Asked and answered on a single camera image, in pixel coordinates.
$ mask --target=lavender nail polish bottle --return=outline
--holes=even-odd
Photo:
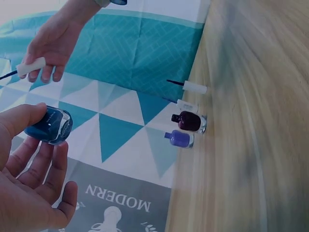
[[[194,143],[194,135],[182,133],[178,130],[173,130],[172,133],[165,133],[164,138],[169,139],[170,144],[182,148],[192,148]]]

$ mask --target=printed figure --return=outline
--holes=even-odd
[[[108,207],[104,211],[103,223],[96,223],[91,227],[88,232],[121,232],[117,228],[117,223],[120,221],[122,213],[116,206]]]

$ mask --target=blue nail polish bottle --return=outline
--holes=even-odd
[[[47,111],[42,120],[24,132],[42,142],[57,145],[67,139],[71,133],[73,120],[69,112],[52,106],[47,106]]]

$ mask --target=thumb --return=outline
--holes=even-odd
[[[0,113],[0,171],[8,160],[12,139],[26,127],[39,122],[45,113],[45,103],[23,104]]]
[[[26,127],[38,123],[46,113],[46,104],[23,104],[0,113],[0,135],[13,139]]]

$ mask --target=sleeve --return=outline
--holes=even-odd
[[[110,0],[94,0],[100,7],[107,7],[110,4]]]

